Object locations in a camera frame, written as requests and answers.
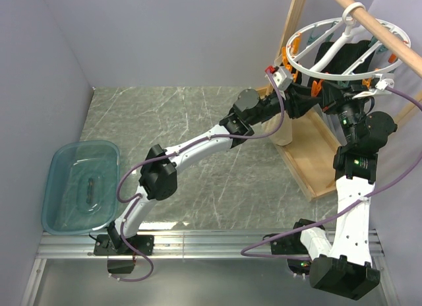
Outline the orange clothes peg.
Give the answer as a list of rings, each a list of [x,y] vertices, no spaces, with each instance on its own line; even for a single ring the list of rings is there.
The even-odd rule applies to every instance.
[[[292,66],[290,65],[288,58],[287,58],[287,50],[286,50],[286,46],[282,47],[282,52],[281,52],[281,56],[282,56],[282,64],[283,66],[289,71],[292,72]]]
[[[320,79],[319,81],[314,80],[311,85],[311,96],[317,97],[322,90],[322,83],[324,82],[323,79]]]

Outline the beige underwear navy trim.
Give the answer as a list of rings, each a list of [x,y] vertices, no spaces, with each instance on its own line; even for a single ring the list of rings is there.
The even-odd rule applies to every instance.
[[[262,131],[264,133],[271,133],[279,124],[282,114],[279,113],[268,121],[262,123]],[[271,142],[278,146],[286,146],[293,141],[292,122],[287,113],[284,113],[284,118],[281,127],[269,136]]]

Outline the white round clip hanger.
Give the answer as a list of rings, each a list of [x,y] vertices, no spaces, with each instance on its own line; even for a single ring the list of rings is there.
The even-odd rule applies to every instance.
[[[393,73],[403,60],[368,24],[352,15],[366,10],[349,4],[342,15],[298,29],[282,48],[283,65],[308,77],[335,81],[362,80]]]

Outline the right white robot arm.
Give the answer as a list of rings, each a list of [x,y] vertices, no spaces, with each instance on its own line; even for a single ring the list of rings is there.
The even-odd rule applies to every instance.
[[[382,111],[365,111],[372,95],[367,86],[339,86],[319,81],[323,113],[336,115],[346,138],[334,156],[338,215],[334,240],[329,241],[323,223],[300,219],[293,231],[270,242],[271,252],[285,256],[291,270],[309,277],[312,288],[359,300],[380,283],[380,271],[372,266],[369,249],[369,212],[375,190],[378,152],[398,126]]]

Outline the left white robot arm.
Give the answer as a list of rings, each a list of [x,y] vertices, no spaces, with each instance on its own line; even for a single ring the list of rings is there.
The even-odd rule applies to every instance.
[[[126,209],[106,227],[106,233],[97,238],[97,255],[141,254],[138,228],[153,207],[168,199],[178,188],[178,176],[201,160],[235,148],[246,140],[257,139],[253,125],[263,123],[275,115],[297,119],[321,102],[310,88],[290,84],[276,88],[261,98],[254,89],[241,91],[228,114],[217,125],[201,135],[179,145],[162,148],[159,144],[149,149],[145,161],[134,166],[140,179],[133,196],[123,199],[119,194],[124,181],[117,186],[116,198]]]

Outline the black striped boxer shorts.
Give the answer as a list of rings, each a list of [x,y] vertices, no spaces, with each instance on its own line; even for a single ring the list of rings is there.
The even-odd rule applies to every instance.
[[[321,60],[333,44],[334,42],[323,42],[320,45],[314,64],[317,64]],[[322,73],[330,73],[332,75],[342,74],[370,48],[369,44],[370,40],[361,40],[356,43],[347,43],[343,45],[333,59],[323,68]],[[368,72],[373,55],[374,51],[369,54],[362,64],[353,70],[353,73],[359,74]]]

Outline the teal plastic basin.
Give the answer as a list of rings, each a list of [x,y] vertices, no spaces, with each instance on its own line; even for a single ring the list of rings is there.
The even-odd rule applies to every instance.
[[[67,144],[52,157],[41,223],[52,235],[81,235],[106,227],[117,212],[118,147],[106,140]]]

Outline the wooden drying rack frame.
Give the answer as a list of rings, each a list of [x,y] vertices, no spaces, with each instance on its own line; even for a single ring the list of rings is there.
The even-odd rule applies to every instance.
[[[335,1],[344,9],[355,3],[354,0]],[[291,0],[278,55],[274,60],[276,64],[282,59],[282,50],[288,45],[288,38],[294,34],[293,30],[299,23],[305,2],[306,0]],[[399,46],[398,38],[393,38],[391,33],[387,34],[386,29],[380,29],[380,24],[375,24],[374,16],[363,11],[363,7],[356,9],[358,11],[351,13],[358,16],[358,21],[365,29],[380,38],[381,42],[386,42],[387,48],[421,78],[421,56],[411,49],[411,44],[406,47]],[[414,110],[411,104],[406,105],[395,120],[399,121],[399,124],[406,124],[407,119],[414,115]],[[311,202],[336,192],[334,170],[329,161],[333,161],[335,150],[340,146],[338,139],[314,109],[304,117],[287,123],[291,126],[293,141],[284,146],[275,144],[275,147],[305,198]],[[316,156],[306,156],[306,152],[316,152]]]

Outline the aluminium mounting rail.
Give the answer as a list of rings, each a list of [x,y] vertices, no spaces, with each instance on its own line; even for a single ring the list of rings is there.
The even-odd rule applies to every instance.
[[[282,259],[250,259],[240,251],[263,230],[154,232],[154,273],[135,283],[106,273],[86,236],[44,234],[23,305],[352,305],[310,287]]]

